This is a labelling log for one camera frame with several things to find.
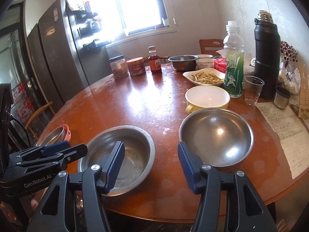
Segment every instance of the plate of food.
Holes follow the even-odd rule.
[[[195,85],[214,86],[221,86],[225,78],[224,73],[213,68],[204,68],[201,70],[184,72],[183,76]]]

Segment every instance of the black thermos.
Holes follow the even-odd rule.
[[[261,97],[269,100],[275,96],[279,75],[281,38],[272,16],[260,10],[255,18],[256,61],[254,76],[262,79],[265,85]]]

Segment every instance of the refrigerator sticker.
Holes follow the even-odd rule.
[[[59,17],[58,17],[58,9],[55,8],[55,9],[54,9],[54,20],[55,20],[55,22],[57,22],[58,19],[59,19]]]

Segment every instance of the silver screw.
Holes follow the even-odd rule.
[[[244,177],[244,176],[245,176],[245,173],[244,173],[243,171],[240,171],[240,170],[238,170],[238,171],[236,172],[236,174],[237,174],[239,177]]]
[[[100,168],[100,165],[98,165],[98,164],[94,164],[94,165],[91,166],[91,169],[92,169],[93,171],[96,171],[96,170],[98,170],[99,168]]]
[[[66,171],[61,171],[60,173],[58,173],[59,177],[65,177],[66,176]]]
[[[204,165],[202,165],[202,168],[203,168],[204,170],[210,170],[210,169],[211,169],[211,165],[204,164]]]

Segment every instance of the bottle of red liquid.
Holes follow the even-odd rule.
[[[148,58],[152,73],[162,72],[160,57],[157,55],[155,46],[148,47],[150,57]]]

